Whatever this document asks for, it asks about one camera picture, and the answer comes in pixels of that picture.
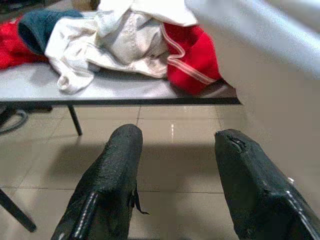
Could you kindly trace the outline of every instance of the table leg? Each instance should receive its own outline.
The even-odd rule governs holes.
[[[81,136],[82,135],[82,130],[81,130],[81,126],[80,126],[76,111],[74,109],[74,106],[73,105],[68,105],[68,109],[70,111],[70,114],[71,114],[75,129],[76,129],[78,135]]]
[[[37,226],[25,215],[20,208],[0,189],[0,205],[4,207],[29,232],[34,233]]]

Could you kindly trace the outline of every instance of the red cloth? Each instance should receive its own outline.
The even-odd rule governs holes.
[[[221,79],[212,39],[199,27],[164,23],[168,80],[192,95]]]
[[[24,63],[47,61],[46,57],[32,53],[19,37],[20,19],[0,24],[0,69]]]

